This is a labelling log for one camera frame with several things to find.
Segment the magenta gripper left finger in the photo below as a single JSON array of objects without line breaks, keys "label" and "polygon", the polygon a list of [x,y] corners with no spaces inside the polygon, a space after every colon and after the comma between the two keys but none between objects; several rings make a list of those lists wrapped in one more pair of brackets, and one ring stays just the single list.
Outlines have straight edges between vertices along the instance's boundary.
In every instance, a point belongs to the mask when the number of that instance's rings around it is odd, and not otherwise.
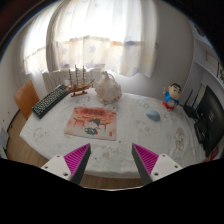
[{"label": "magenta gripper left finger", "polygon": [[66,155],[56,155],[42,169],[79,185],[91,155],[91,146],[86,144]]}]

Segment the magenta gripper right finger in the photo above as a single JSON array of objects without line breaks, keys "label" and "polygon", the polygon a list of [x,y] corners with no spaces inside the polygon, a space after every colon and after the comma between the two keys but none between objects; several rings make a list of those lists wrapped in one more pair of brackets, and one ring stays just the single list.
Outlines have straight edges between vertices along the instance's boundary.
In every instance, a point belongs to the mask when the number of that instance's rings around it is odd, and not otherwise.
[{"label": "magenta gripper right finger", "polygon": [[143,185],[152,183],[182,169],[168,155],[158,155],[135,143],[132,144],[132,156]]}]

